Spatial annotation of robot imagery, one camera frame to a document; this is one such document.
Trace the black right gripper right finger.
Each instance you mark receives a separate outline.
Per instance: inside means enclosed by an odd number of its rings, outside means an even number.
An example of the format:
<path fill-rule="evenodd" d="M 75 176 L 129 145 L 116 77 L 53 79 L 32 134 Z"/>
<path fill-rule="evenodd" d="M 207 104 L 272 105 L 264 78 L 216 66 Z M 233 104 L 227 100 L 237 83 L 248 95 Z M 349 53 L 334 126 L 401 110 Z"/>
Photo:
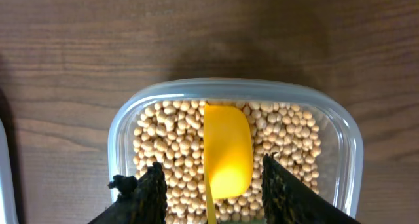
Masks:
<path fill-rule="evenodd" d="M 359 224 L 274 160 L 263 157 L 263 209 L 269 224 Z"/>

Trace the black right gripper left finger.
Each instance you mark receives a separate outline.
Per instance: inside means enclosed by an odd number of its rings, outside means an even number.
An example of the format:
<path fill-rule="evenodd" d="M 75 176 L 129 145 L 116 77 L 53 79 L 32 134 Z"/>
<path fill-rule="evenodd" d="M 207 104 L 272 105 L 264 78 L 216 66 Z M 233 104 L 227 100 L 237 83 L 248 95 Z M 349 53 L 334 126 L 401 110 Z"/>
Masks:
<path fill-rule="evenodd" d="M 108 188 L 119 191 L 117 200 L 88 224 L 166 222 L 167 185 L 160 163 L 152 163 L 139 179 L 134 176 L 115 175 Z"/>

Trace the yellow plastic scoop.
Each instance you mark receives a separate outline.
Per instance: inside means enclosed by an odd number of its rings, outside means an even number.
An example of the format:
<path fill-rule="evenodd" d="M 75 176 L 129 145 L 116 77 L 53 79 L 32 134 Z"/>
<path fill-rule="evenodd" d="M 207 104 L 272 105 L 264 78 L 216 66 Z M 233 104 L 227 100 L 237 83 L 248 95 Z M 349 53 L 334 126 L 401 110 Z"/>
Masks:
<path fill-rule="evenodd" d="M 247 191 L 253 173 L 251 132 L 246 116 L 227 105 L 204 107 L 204 181 L 208 223 L 215 223 L 214 201 Z"/>

